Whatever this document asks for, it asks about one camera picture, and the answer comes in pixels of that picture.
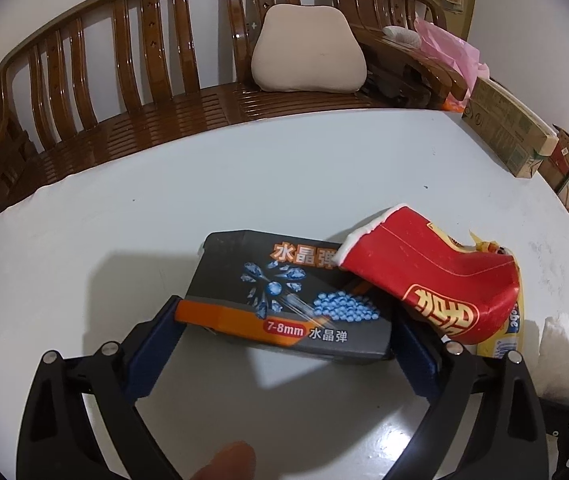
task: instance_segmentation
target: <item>metal screw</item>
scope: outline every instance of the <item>metal screw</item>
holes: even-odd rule
[[[120,348],[120,345],[117,344],[115,341],[109,341],[108,343],[104,343],[102,345],[102,348],[100,349],[100,351],[106,355],[114,355],[117,354],[118,349]]]
[[[510,350],[506,356],[509,358],[510,362],[517,365],[522,362],[522,354],[520,354],[517,350]]]
[[[462,352],[464,352],[464,346],[462,346],[457,341],[449,341],[446,343],[446,351],[449,354],[460,355]]]
[[[50,365],[50,364],[53,363],[57,358],[58,358],[57,352],[55,352],[55,351],[53,351],[53,350],[49,350],[46,354],[44,354],[44,355],[42,356],[42,361],[45,362],[45,364]]]

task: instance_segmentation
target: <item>pink plastic bag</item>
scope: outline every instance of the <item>pink plastic bag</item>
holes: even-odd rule
[[[463,112],[477,78],[489,77],[488,66],[480,63],[480,51],[443,28],[420,18],[415,19],[415,30],[422,38],[420,50],[459,72],[467,82],[469,91],[465,99],[458,101],[449,94],[444,105],[447,110]]]

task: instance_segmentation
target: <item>table surface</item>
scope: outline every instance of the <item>table surface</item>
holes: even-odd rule
[[[569,315],[569,215],[544,180],[513,178],[459,116],[353,110],[229,126],[39,189],[0,215],[0,469],[14,477],[40,356],[93,353],[184,295],[205,237],[253,229],[342,241],[406,202],[462,242],[514,251],[525,358]],[[88,401],[90,413],[97,412]],[[427,409],[395,362],[345,365],[250,349],[189,327],[138,408],[185,478],[243,439],[261,480],[381,478]],[[455,469],[471,415],[441,473]],[[99,417],[106,459],[121,474]]]

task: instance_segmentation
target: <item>bench backrest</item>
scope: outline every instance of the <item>bench backrest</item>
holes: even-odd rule
[[[367,28],[396,25],[415,30],[416,7],[423,7],[417,14],[446,30],[446,16],[434,0],[367,0],[358,4],[360,19]]]
[[[87,0],[55,18],[34,32],[18,45],[0,64],[0,132],[6,127],[8,110],[11,108],[8,87],[8,69],[19,60],[28,58],[30,74],[31,108],[35,130],[45,150],[52,149],[60,140],[69,139],[78,132],[74,123],[71,100],[74,99],[82,129],[89,130],[98,124],[87,83],[87,55],[85,51],[84,17],[100,7],[109,7],[112,14],[117,82],[129,112],[144,104],[138,92],[138,82],[132,56],[132,30],[130,2],[136,1],[141,20],[141,43],[144,50],[144,69],[149,83],[152,101],[170,100],[175,91],[167,70],[165,52],[166,30],[162,27],[160,0]],[[300,4],[300,0],[285,0]],[[226,0],[231,25],[233,57],[237,80],[250,82],[250,58],[252,44],[247,31],[245,7],[256,6],[260,20],[276,0]],[[359,24],[355,0],[333,0],[350,23]],[[184,92],[200,90],[199,73],[194,49],[194,40],[188,0],[172,0],[169,6],[170,19],[174,20],[177,47],[180,58]],[[68,35],[68,53],[63,39]],[[42,53],[46,53],[43,67]],[[68,64],[71,65],[71,85],[68,82]]]

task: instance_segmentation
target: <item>red snack bag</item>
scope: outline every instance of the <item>red snack bag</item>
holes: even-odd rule
[[[513,256],[500,252],[493,242],[465,247],[402,204],[349,234],[333,261],[477,344],[501,328],[520,290]]]

